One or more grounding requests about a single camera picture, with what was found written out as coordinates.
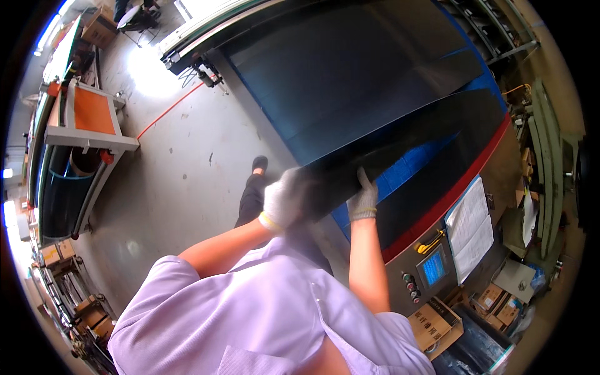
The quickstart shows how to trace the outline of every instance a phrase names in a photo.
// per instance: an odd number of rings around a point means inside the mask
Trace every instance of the blue screen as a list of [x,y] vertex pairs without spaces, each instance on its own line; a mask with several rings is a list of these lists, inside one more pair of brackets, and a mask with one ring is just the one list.
[[446,270],[444,269],[444,264],[442,262],[442,255],[439,251],[433,254],[429,260],[423,263],[423,271],[425,272],[425,277],[427,278],[427,284],[429,284],[429,286],[435,284],[446,274]]

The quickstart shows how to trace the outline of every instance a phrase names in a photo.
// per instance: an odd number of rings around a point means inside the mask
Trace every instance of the black shoe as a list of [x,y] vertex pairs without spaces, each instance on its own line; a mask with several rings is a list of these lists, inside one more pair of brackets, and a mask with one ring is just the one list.
[[254,161],[252,162],[252,171],[254,171],[254,169],[257,168],[261,168],[263,171],[266,172],[266,167],[269,165],[269,160],[266,158],[266,156],[257,156],[256,158],[254,158]]

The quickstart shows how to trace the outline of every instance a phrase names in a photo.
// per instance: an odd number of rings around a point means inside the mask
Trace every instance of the gray floor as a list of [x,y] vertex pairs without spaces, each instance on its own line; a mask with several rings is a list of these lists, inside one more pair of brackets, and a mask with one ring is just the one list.
[[[183,19],[162,6],[156,44]],[[134,39],[138,33],[131,33]],[[144,45],[152,36],[142,35]],[[122,91],[127,104],[122,130],[136,136],[197,80],[168,72],[150,46],[124,35],[101,52],[103,89]],[[91,217],[92,233],[73,241],[95,288],[119,316],[161,256],[231,229],[252,159],[269,157],[269,173],[281,167],[232,95],[201,87],[159,120],[123,156],[104,186]]]

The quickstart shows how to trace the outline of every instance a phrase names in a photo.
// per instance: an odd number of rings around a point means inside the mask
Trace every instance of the control panel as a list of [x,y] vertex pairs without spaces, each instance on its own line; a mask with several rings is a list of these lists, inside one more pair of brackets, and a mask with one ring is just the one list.
[[386,265],[392,311],[408,316],[458,284],[442,222]]

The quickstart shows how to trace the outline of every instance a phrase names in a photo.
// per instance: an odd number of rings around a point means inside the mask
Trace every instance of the black pants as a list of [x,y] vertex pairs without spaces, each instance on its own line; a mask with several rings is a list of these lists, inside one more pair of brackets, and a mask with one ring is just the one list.
[[[127,13],[127,4],[129,0],[115,0],[115,16],[113,21],[119,23],[121,18]],[[149,8],[152,6],[152,0],[144,0],[144,7]]]
[[266,181],[263,175],[252,174],[246,181],[246,188],[239,200],[239,217],[234,228],[248,224],[262,212],[265,202]]
[[[248,224],[260,215],[265,202],[265,186],[266,180],[264,176],[252,174],[248,177],[246,188],[239,201],[239,217],[235,223],[235,228]],[[294,225],[293,227],[288,228],[285,237],[287,243],[293,249],[314,262],[317,267],[320,267],[333,275],[329,261],[323,255],[321,249],[319,249],[319,246],[315,243],[305,225]],[[266,245],[267,242],[258,245],[256,248],[261,248]]]

